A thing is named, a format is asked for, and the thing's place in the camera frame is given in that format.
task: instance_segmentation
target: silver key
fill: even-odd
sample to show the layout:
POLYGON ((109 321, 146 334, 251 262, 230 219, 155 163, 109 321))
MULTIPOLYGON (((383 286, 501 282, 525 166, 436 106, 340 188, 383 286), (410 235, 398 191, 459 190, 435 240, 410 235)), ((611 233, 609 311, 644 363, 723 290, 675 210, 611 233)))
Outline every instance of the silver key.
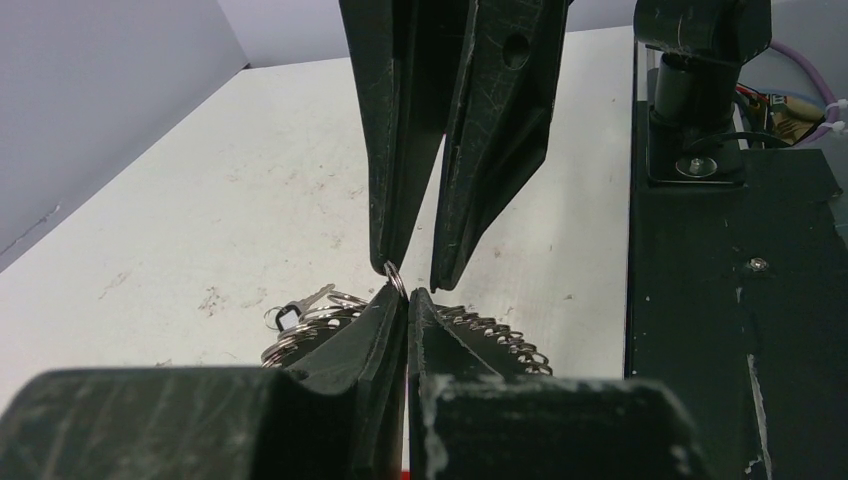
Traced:
POLYGON ((277 329, 282 332, 283 330, 297 326, 300 316, 309 310, 312 305, 315 305, 317 301, 332 292, 334 288, 336 288, 335 284, 328 283, 321 290, 318 290, 303 300, 287 303, 286 306, 277 311, 277 315, 274 317, 274 323, 277 324, 277 329))

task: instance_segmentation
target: white zip tie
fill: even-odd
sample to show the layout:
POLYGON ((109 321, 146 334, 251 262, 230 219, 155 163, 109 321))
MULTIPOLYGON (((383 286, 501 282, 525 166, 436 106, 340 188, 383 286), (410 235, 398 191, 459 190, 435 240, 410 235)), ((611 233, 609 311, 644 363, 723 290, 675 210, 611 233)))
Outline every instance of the white zip tie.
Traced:
POLYGON ((840 120, 838 122, 833 122, 833 123, 824 122, 821 125, 819 125, 819 128, 829 128, 829 129, 833 130, 834 132, 836 132, 838 135, 848 133, 848 132, 845 131, 845 122, 842 121, 842 120, 840 120))
POLYGON ((846 108, 848 108, 848 98, 841 98, 841 99, 831 103, 830 105, 828 105, 824 109, 825 109, 825 111, 828 111, 831 108, 836 108, 836 107, 839 107, 840 110, 845 110, 846 108))

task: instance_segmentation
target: bolt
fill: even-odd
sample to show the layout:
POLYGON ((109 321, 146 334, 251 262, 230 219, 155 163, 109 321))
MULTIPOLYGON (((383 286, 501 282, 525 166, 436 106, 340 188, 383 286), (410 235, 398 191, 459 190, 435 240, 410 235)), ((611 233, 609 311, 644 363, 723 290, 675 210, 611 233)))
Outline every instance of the bolt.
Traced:
POLYGON ((751 270, 755 272, 762 272, 768 268, 768 262, 763 260, 762 258, 755 257, 751 260, 748 260, 748 266, 751 268, 751 270))
POLYGON ((697 175, 701 171, 701 166, 704 164, 704 161, 700 158, 693 158, 691 162, 689 162, 689 172, 697 175))

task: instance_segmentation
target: white wall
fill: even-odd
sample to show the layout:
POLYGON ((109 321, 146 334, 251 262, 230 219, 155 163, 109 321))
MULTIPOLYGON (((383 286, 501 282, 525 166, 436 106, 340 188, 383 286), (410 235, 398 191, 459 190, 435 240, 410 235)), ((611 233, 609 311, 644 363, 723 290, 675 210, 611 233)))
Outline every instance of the white wall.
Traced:
POLYGON ((246 63, 215 0, 0 1, 0 270, 246 63))
MULTIPOLYGON (((254 67, 348 56, 338 0, 218 2, 254 67)), ((636 0, 574 0, 567 28, 629 25, 635 5, 636 0)))

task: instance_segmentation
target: cable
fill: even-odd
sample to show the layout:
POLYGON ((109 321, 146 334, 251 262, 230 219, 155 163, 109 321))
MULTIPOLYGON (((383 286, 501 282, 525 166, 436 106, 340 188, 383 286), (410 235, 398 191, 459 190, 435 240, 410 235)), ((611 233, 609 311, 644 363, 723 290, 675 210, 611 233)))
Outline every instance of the cable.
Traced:
POLYGON ((754 115, 751 114, 751 108, 746 102, 747 97, 742 95, 739 92, 736 92, 736 95, 733 96, 733 103, 739 107, 739 111, 742 112, 742 116, 745 117, 745 120, 748 122, 748 125, 751 127, 752 132, 762 131, 760 126, 757 124, 757 120, 754 118, 754 115))
MULTIPOLYGON (((821 94, 825 105, 838 103, 836 95, 833 94, 833 91, 827 85, 827 82, 825 82, 824 77, 822 77, 819 71, 816 70, 816 67, 812 64, 812 62, 807 60, 807 58, 801 55, 799 52, 795 51, 794 49, 790 48, 789 46, 783 43, 778 42, 777 40, 772 40, 770 46, 772 49, 774 49, 774 51, 782 53, 783 55, 789 57, 792 61, 797 63, 804 70, 807 76, 810 77, 810 80, 813 82, 813 85, 816 86, 816 90, 818 90, 819 94, 821 94)), ((832 125, 835 124, 837 121, 839 121, 839 108, 827 109, 827 118, 825 123, 832 125)), ((828 128, 818 128, 815 132, 813 132, 812 135, 798 142, 796 145, 806 145, 808 143, 814 142, 827 135, 827 132, 829 131, 830 129, 828 128)))
POLYGON ((759 98, 760 98, 760 100, 762 100, 762 101, 764 101, 764 102, 766 102, 766 103, 769 103, 768 97, 766 97, 766 96, 765 96, 765 95, 763 95, 762 93, 758 92, 757 90, 754 90, 754 89, 753 89, 753 88, 751 88, 751 87, 747 87, 747 86, 745 86, 745 85, 742 85, 741 83, 737 83, 737 84, 736 84, 736 91, 737 91, 737 92, 742 92, 742 93, 747 93, 747 94, 749 94, 749 95, 757 96, 757 97, 759 97, 759 98))
POLYGON ((728 132, 717 133, 708 137, 699 138, 698 140, 695 140, 694 142, 690 143, 689 146, 687 146, 683 150, 686 153, 697 154, 701 153, 707 148, 715 147, 731 140, 750 140, 753 142, 762 142, 763 146, 768 148, 787 148, 792 146, 784 142, 783 140, 775 137, 774 135, 769 135, 768 133, 728 132))
POLYGON ((760 92, 762 92, 763 95, 780 95, 782 97, 797 98, 798 100, 803 100, 816 108, 820 108, 822 111, 826 110, 826 105, 821 101, 821 99, 815 99, 809 95, 804 95, 803 93, 780 90, 777 88, 763 88, 760 92))

